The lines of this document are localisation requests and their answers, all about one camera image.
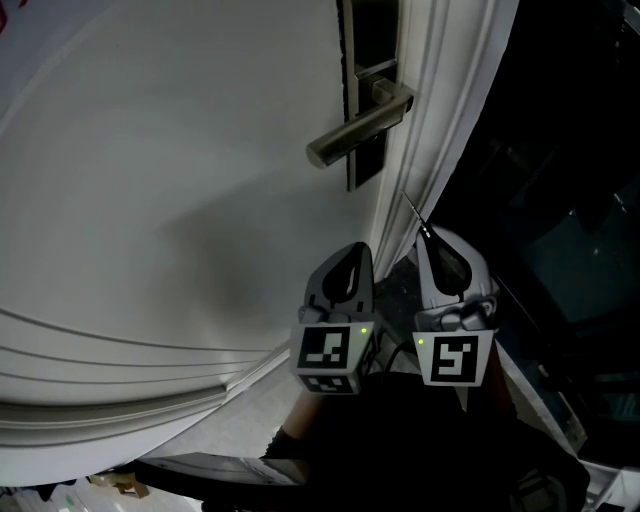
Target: white door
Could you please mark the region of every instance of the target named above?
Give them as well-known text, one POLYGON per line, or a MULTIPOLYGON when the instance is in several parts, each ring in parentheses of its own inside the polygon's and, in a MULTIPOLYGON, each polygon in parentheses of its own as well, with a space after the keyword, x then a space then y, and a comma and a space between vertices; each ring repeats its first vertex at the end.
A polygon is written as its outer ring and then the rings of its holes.
POLYGON ((0 125, 0 401, 227 382, 370 234, 379 181, 304 151, 343 121, 335 2, 118 3, 51 53, 0 125))

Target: cable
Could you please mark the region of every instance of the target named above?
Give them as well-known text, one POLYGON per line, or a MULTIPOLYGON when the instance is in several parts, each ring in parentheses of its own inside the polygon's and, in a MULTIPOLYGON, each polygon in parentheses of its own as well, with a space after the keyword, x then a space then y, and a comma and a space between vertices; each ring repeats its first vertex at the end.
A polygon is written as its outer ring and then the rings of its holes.
POLYGON ((391 370, 391 365, 393 365, 393 361, 395 361, 396 356, 400 353, 401 350, 415 352, 415 347, 413 343, 411 343, 410 341, 405 341, 403 343, 400 343, 400 345, 398 345, 395 348, 395 350, 393 351, 393 354, 391 354, 391 357, 389 358, 389 362, 387 363, 387 366, 384 369, 384 373, 382 374, 382 379, 380 379, 381 388, 382 388, 382 384, 384 384, 385 378, 387 377, 387 373, 389 373, 389 371, 391 370))

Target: metal door handle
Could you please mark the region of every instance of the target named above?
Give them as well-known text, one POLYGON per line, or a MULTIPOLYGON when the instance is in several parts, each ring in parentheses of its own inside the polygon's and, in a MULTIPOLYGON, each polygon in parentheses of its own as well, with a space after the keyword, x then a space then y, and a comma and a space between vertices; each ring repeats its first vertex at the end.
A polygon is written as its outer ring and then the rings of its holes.
POLYGON ((382 77, 371 82, 371 96, 377 106, 307 146, 307 157, 313 165, 324 169, 363 142, 397 125, 411 109, 413 102, 413 94, 407 87, 396 86, 391 80, 382 77))

